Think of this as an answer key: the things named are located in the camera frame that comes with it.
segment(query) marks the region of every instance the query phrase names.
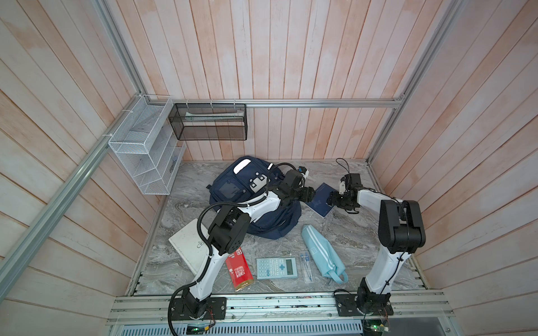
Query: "calculator screen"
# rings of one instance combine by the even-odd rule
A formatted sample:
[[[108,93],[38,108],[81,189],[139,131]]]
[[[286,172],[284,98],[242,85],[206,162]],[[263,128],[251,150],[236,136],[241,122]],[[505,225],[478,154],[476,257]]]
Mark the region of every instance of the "calculator screen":
[[[292,275],[293,274],[293,269],[292,269],[292,260],[291,259],[286,259],[286,267],[288,268],[288,275]]]

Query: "red package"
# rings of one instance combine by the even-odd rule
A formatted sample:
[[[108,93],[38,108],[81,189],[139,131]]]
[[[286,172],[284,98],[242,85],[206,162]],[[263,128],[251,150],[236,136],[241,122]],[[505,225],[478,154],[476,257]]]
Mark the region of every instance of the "red package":
[[[237,251],[226,258],[226,266],[236,291],[254,283],[254,278],[252,277],[252,273],[250,273],[249,265],[246,263],[241,248],[238,248]]]

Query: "black wire mesh basket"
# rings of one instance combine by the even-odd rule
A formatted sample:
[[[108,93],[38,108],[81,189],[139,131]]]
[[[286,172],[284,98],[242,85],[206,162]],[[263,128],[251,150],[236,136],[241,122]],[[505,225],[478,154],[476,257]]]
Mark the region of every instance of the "black wire mesh basket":
[[[178,140],[246,140],[245,104],[176,103],[168,119]]]

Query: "wooden wall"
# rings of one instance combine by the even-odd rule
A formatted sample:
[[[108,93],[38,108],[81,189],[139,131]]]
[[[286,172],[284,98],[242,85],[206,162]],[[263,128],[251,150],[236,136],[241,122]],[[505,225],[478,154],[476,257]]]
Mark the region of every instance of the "wooden wall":
[[[135,93],[90,1],[0,1],[0,259]],[[0,335],[97,335],[158,206],[107,155],[0,304]]]
[[[149,93],[399,97],[448,0],[107,0]],[[390,109],[249,110],[248,140],[186,160],[365,158]]]
[[[466,335],[538,333],[538,1],[471,1],[373,161]]]

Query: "qr code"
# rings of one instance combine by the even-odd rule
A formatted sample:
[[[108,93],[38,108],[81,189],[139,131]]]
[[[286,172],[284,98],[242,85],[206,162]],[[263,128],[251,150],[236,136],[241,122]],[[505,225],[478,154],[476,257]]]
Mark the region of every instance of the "qr code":
[[[238,268],[234,270],[234,272],[236,274],[236,277],[243,276],[245,275],[245,268],[243,266],[239,266]]]

